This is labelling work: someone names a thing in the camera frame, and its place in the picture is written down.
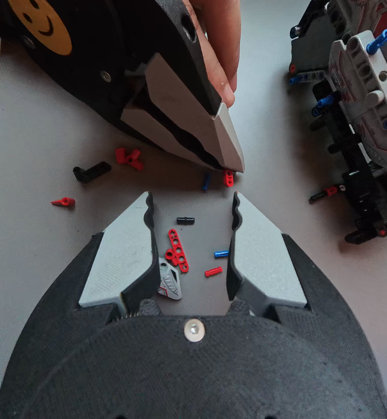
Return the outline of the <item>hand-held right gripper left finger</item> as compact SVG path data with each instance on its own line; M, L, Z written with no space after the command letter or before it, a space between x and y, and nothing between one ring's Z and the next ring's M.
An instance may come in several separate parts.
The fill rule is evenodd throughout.
M80 307L115 304L120 313L137 313L160 285L154 235L154 203L142 193L103 231L79 299Z

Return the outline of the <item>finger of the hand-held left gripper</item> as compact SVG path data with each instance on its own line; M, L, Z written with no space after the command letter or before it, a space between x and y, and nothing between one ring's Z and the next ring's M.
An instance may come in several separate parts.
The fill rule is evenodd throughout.
M219 105L216 116L209 115L158 53L149 63L145 77L154 105L177 127L192 134L223 169L244 173L243 151L225 103Z
M162 125L145 110L131 107L123 110L121 120L169 154L215 170L223 170L223 166L204 149L195 136L167 116L165 125Z

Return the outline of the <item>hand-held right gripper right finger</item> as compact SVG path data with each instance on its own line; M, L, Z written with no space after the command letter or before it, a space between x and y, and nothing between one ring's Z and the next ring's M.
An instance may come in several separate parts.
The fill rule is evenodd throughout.
M307 298L282 231L237 191L232 214L226 278L229 300L237 298L250 308L305 308Z

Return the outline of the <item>grey red brick vehicle model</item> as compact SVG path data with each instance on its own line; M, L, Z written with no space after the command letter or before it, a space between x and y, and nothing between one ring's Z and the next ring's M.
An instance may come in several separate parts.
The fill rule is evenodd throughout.
M313 83L312 131L326 127L330 154L348 170L309 198L344 193L358 214L345 237L360 245L387 236L387 0L310 1L290 30L289 85Z

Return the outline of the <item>person's left hand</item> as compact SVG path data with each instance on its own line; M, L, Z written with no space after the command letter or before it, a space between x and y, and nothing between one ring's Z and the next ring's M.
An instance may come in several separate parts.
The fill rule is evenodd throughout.
M235 102L241 40L238 0L184 1L201 45L207 77L222 102Z

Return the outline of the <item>red T-shaped brick beam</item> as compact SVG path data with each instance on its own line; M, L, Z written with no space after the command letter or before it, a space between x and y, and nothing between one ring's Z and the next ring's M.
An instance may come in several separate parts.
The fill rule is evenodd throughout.
M178 266L182 273L186 274L189 271L189 264L183 246L180 242L179 235L175 229L170 229L168 236L171 248L166 250L165 258L174 266Z

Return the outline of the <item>black angled brick beam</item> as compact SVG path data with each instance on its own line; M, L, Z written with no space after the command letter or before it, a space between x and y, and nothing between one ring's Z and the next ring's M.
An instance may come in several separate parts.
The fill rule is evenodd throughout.
M88 184L102 175L107 174L111 170L112 166L110 164L105 161L101 161L87 170L79 166L75 166L72 171L78 182Z

